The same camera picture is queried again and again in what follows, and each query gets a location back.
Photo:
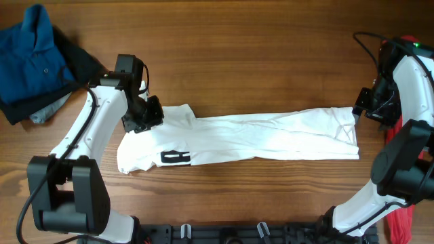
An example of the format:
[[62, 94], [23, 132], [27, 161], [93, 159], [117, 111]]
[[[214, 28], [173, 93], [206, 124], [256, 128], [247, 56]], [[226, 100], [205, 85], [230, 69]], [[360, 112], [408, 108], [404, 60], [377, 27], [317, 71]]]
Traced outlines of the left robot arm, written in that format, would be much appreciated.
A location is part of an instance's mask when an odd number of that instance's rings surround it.
[[148, 131], [163, 122], [157, 96], [147, 95], [148, 69], [134, 55], [120, 54], [115, 69], [90, 81], [87, 102], [64, 139], [48, 156], [27, 167], [30, 196], [19, 215], [16, 235], [28, 210], [40, 231], [71, 234], [92, 243], [150, 243], [138, 218], [111, 208], [99, 165], [114, 128]]

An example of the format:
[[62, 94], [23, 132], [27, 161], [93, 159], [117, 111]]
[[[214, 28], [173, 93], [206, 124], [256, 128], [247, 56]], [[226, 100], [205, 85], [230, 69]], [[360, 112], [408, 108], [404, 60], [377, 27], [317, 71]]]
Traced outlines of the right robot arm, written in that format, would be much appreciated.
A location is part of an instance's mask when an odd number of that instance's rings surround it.
[[353, 116], [402, 127], [374, 159], [370, 181], [303, 229], [315, 243], [368, 243], [366, 231], [387, 214], [433, 200], [433, 162], [419, 157], [433, 153], [433, 48], [411, 38], [376, 38], [377, 78], [360, 91]]

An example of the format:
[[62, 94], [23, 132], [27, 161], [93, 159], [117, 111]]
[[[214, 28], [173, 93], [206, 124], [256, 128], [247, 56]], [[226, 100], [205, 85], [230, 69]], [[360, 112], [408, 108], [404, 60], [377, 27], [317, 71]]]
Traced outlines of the white printed t-shirt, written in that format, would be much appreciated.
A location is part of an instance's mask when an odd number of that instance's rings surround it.
[[252, 159], [358, 160], [350, 107], [197, 118], [188, 104], [163, 107], [161, 125], [124, 135], [123, 174], [152, 166], [204, 165]]

